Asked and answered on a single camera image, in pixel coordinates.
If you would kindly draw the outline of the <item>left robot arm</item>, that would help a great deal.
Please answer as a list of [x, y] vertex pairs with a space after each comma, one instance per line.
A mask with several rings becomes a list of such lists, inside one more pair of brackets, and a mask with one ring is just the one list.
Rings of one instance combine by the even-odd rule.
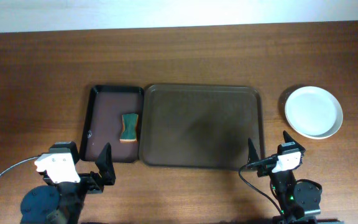
[[101, 194], [114, 185], [111, 145], [107, 143], [95, 164], [98, 172], [79, 174], [76, 143], [56, 142], [35, 160], [45, 185], [30, 190], [21, 202], [21, 223], [77, 223], [88, 194]]

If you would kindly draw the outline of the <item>green and orange sponge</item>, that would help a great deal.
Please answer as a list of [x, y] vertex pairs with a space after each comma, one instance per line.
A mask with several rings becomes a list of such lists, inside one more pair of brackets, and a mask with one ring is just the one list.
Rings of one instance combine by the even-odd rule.
[[122, 133], [119, 138], [121, 143], [137, 141], [138, 120], [139, 115], [136, 113], [122, 115]]

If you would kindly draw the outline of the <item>pale green plate stained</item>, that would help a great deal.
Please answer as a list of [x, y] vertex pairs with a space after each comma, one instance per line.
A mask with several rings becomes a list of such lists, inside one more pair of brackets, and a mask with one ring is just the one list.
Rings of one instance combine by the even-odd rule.
[[342, 126], [343, 111], [334, 95], [317, 86], [303, 86], [293, 91], [284, 105], [288, 124], [310, 139], [326, 139]]

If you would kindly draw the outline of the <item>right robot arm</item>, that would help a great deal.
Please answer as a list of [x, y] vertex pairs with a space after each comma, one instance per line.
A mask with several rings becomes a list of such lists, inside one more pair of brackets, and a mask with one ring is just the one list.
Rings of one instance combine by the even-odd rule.
[[293, 171], [303, 162], [306, 149], [295, 141], [286, 131], [284, 143], [278, 145], [277, 153], [261, 159], [251, 139], [248, 139], [249, 155], [247, 164], [239, 169], [255, 170], [258, 177], [268, 176], [272, 197], [247, 182], [246, 184], [269, 199], [279, 215], [272, 223], [317, 223], [316, 216], [321, 213], [322, 186], [308, 179], [295, 179]]

